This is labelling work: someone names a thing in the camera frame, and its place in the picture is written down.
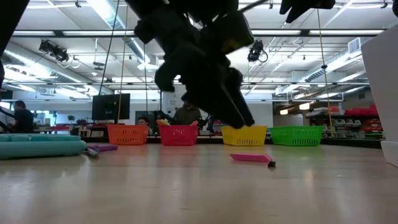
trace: ceiling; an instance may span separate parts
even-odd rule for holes
[[[99,14],[89,5],[89,2],[80,0],[81,8],[75,7],[75,1],[71,0],[30,0],[28,9],[17,27],[17,30],[110,30],[109,25],[99,16]],[[239,1],[241,4],[253,2],[250,0]],[[274,0],[273,9],[269,9],[269,4],[261,5],[245,13],[249,25],[252,29],[280,29],[282,28],[286,15],[279,14],[281,0]],[[319,10],[320,24],[322,29],[388,29],[398,22],[390,7],[381,9],[383,0],[339,0],[335,8],[331,10]],[[133,11],[121,1],[119,15],[123,18],[127,29],[134,29],[138,18]],[[315,9],[307,11],[292,24],[283,26],[283,29],[318,29],[318,15]],[[335,57],[345,51],[348,42],[355,37],[325,37],[323,42],[323,55],[325,59]],[[247,57],[249,48],[237,50],[228,55],[232,67],[236,67],[244,75],[245,82],[293,82],[302,78],[303,74],[309,70],[319,68],[322,62],[322,48],[319,37],[259,37],[264,43],[269,59],[266,63],[251,64]],[[102,73],[94,70],[96,67],[93,62],[106,63],[106,78],[120,82],[123,73],[124,82],[144,82],[147,77],[148,82],[153,82],[154,71],[138,69],[141,63],[134,56],[129,48],[124,52],[124,41],[120,38],[112,40],[109,59],[106,61],[110,38],[98,38],[96,50],[96,39],[93,38],[43,38],[43,37],[13,37],[11,42],[23,49],[37,54],[53,63],[57,62],[54,58],[43,55],[39,51],[42,40],[49,40],[51,43],[67,49],[70,56],[74,56],[80,61],[78,68],[72,66],[66,69],[76,73],[78,77],[83,77],[84,81],[91,80],[100,82]],[[156,56],[162,63],[163,50],[159,45],[152,41],[147,45],[136,39],[138,45],[144,50],[145,54]],[[60,66],[66,67],[70,64],[61,63]],[[57,71],[58,66],[52,66],[52,70]],[[338,67],[335,73],[348,76],[364,70],[361,57],[357,60]],[[358,78],[366,81],[366,75]],[[275,90],[277,85],[252,85],[243,86],[244,89]],[[107,86],[113,91],[120,89],[117,86]],[[131,89],[131,86],[123,86],[123,89]],[[145,89],[144,85],[134,86],[134,89]],[[297,88],[294,93],[309,91],[305,88]]]

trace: computer monitor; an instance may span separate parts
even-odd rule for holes
[[[93,97],[92,119],[117,120],[120,95],[103,95]],[[119,119],[130,119],[130,94],[122,94]]]

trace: shelf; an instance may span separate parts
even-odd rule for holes
[[[329,115],[327,114],[320,114],[320,115],[313,115],[307,116],[308,119],[329,119]],[[332,115],[331,118],[334,119],[379,119],[379,116],[353,116],[353,115]]]

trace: red basket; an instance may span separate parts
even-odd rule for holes
[[[142,145],[147,142],[149,128],[145,125],[108,124],[109,143],[115,145]]]
[[[192,146],[197,142],[198,127],[189,125],[159,126],[164,146]]]

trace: basket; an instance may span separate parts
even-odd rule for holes
[[[190,125],[160,125],[160,140],[164,146],[192,146],[197,142],[198,130]]]
[[[149,128],[144,125],[108,124],[109,143],[115,145],[142,145],[147,142]]]
[[[224,144],[232,146],[263,146],[266,140],[267,126],[252,126],[234,129],[221,128]]]
[[[321,143],[322,126],[287,126],[271,128],[274,144],[285,146],[317,146]]]

